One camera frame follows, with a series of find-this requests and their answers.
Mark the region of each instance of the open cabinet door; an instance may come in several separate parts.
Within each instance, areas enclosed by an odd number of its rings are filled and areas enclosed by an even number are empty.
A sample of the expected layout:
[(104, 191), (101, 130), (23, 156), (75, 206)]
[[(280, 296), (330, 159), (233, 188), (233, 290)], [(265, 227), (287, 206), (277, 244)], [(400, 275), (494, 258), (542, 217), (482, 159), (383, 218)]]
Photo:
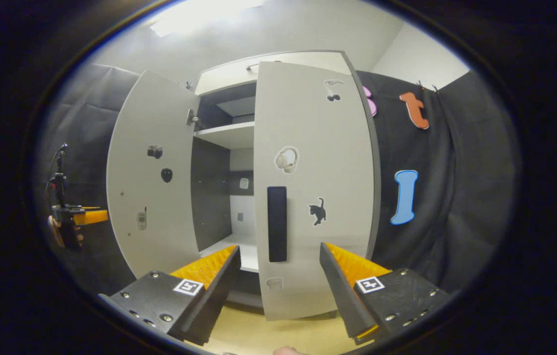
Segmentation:
[[(337, 309), (319, 263), (321, 242), (359, 256), (367, 254), (375, 171), (366, 115), (350, 75), (303, 65), (260, 63), (254, 201), (267, 320)], [(281, 249), (280, 243), (278, 248), (269, 247), (270, 186), (287, 190), (286, 261), (270, 261), (276, 249)]]
[(186, 124), (188, 110), (198, 106), (198, 96), (147, 70), (118, 115), (107, 159), (107, 203), (136, 277), (174, 272), (199, 258), (190, 202), (194, 123)]

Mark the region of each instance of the cabinet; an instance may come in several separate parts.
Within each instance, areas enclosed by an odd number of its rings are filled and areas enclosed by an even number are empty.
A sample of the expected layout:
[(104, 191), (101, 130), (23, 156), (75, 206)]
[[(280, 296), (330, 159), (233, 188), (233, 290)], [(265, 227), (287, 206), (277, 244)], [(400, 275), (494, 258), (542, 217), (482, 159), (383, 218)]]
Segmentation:
[[(202, 127), (188, 119), (195, 113)], [(237, 244), (242, 270), (258, 273), (268, 320), (335, 310), (319, 245), (371, 256), (379, 222), (371, 120), (343, 52), (228, 63), (203, 72), (195, 94), (144, 72), (118, 116), (107, 166), (111, 224), (132, 272), (172, 272)], [(161, 148), (159, 159), (149, 146)], [(287, 260), (278, 262), (269, 261), (272, 186), (287, 191)]]

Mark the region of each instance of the door hinge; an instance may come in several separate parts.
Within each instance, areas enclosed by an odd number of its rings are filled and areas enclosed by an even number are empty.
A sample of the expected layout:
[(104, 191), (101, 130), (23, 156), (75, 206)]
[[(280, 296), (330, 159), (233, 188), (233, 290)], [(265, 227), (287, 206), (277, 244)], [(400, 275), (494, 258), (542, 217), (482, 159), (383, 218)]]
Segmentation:
[(204, 126), (204, 124), (201, 123), (199, 117), (195, 115), (195, 112), (193, 112), (192, 108), (189, 108), (188, 115), (186, 116), (186, 125), (190, 126), (193, 122), (197, 123), (197, 125), (199, 125), (201, 128), (206, 129), (206, 126)]

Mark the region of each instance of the black curtain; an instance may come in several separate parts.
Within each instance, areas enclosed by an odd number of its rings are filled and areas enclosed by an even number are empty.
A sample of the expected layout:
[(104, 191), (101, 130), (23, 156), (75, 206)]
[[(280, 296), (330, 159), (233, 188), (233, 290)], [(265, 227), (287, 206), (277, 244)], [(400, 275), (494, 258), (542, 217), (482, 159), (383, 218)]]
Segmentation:
[[(515, 191), (509, 117), (473, 72), (437, 92), (358, 71), (377, 106), (373, 117), (381, 161), (381, 210), (372, 260), (409, 267), (454, 292), (484, 267), (508, 222)], [(423, 102), (429, 128), (414, 126), (401, 94)], [(418, 172), (414, 218), (393, 225), (395, 173)]]
[[(67, 143), (64, 171), (66, 203), (107, 207), (105, 189), (107, 152), (114, 124), (129, 91), (138, 80), (134, 72), (102, 65), (85, 65), (62, 88), (39, 134), (32, 176), (37, 219), (45, 223), (50, 204), (44, 189), (55, 171), (55, 151)], [(58, 247), (46, 234), (51, 250), (87, 293), (113, 294), (136, 278), (125, 262), (109, 220), (85, 225), (83, 248), (75, 252)]]

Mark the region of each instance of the blue letter i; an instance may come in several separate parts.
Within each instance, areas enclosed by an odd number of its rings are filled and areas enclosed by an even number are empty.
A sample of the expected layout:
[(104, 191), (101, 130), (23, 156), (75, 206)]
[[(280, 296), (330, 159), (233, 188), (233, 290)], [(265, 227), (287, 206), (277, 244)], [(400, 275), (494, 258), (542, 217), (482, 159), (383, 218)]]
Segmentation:
[(401, 170), (395, 174), (395, 181), (399, 184), (399, 199), (397, 201), (397, 212), (390, 219), (390, 223), (404, 224), (414, 218), (412, 203), (416, 179), (418, 179), (418, 173), (414, 170)]

